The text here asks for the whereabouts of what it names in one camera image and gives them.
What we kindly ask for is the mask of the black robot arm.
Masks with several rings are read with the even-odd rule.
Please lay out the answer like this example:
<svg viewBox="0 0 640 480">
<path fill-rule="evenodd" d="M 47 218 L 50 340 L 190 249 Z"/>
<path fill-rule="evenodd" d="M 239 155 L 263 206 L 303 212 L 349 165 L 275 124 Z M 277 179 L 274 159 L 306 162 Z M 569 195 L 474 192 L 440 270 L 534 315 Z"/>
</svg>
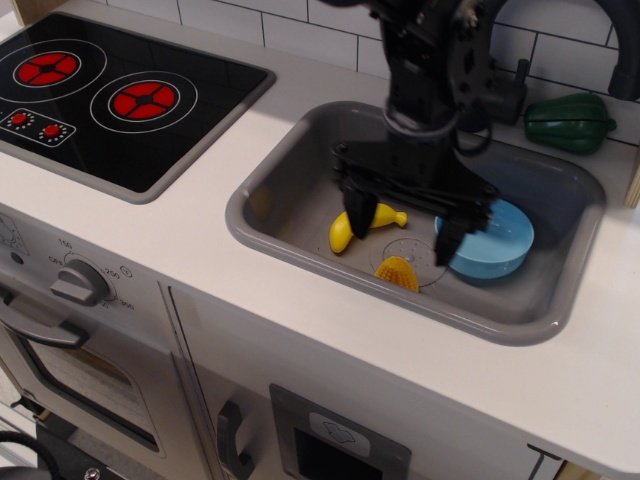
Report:
<svg viewBox="0 0 640 480">
<path fill-rule="evenodd" d="M 486 229 L 499 196 L 462 158 L 491 142 L 464 149 L 466 118 L 490 134 L 482 103 L 494 84 L 489 12 L 483 1 L 368 1 L 378 20 L 390 89 L 380 141 L 343 141 L 332 148 L 351 229 L 364 238 L 380 198 L 399 200 L 437 216 L 436 263 L 446 266 L 464 237 Z"/>
</svg>

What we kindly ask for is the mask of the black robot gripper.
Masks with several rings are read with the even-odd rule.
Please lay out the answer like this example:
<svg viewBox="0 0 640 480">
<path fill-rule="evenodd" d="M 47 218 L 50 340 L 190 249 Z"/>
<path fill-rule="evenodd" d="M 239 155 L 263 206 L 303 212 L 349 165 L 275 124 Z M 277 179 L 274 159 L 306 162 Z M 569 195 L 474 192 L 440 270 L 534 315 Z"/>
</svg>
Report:
<svg viewBox="0 0 640 480">
<path fill-rule="evenodd" d="M 464 148 L 453 130 L 439 138 L 388 129 L 381 140 L 343 140 L 331 148 L 343 203 L 354 235 L 363 239 L 380 198 L 392 198 L 440 217 L 436 265 L 446 266 L 467 233 L 484 230 L 498 190 L 462 160 L 486 152 L 492 129 Z"/>
</svg>

